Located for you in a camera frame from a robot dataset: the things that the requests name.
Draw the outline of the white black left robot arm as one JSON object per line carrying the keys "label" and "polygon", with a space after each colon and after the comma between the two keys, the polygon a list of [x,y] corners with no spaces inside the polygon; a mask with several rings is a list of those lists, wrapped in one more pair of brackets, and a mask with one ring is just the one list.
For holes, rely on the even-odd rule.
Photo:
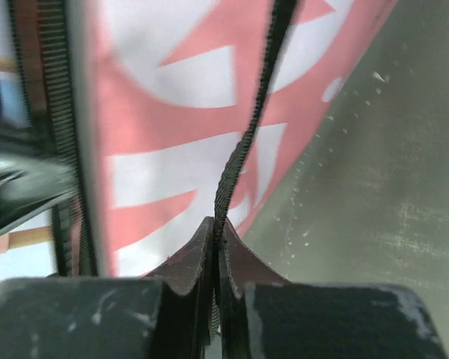
{"label": "white black left robot arm", "polygon": [[0,120],[0,236],[75,195],[73,168],[33,130]]}

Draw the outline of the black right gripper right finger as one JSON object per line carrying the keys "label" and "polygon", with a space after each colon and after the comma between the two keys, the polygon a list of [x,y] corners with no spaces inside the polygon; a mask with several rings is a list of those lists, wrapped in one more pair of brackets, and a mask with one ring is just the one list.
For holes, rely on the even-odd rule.
{"label": "black right gripper right finger", "polygon": [[422,300],[382,283],[293,283],[224,226],[218,249],[225,358],[445,358]]}

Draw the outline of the pink sport racket bag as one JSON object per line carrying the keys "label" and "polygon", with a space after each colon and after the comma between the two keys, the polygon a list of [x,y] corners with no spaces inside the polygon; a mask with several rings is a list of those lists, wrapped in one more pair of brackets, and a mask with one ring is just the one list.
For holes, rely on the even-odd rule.
{"label": "pink sport racket bag", "polygon": [[[141,276],[213,213],[263,68],[271,1],[19,1],[54,120],[74,110],[88,274]],[[300,1],[230,202],[245,232],[394,7]]]}

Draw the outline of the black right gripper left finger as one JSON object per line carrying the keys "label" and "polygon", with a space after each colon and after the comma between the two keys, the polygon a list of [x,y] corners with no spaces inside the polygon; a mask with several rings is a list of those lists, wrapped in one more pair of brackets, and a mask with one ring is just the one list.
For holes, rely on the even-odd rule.
{"label": "black right gripper left finger", "polygon": [[0,358],[202,358],[213,220],[144,277],[0,282]]}

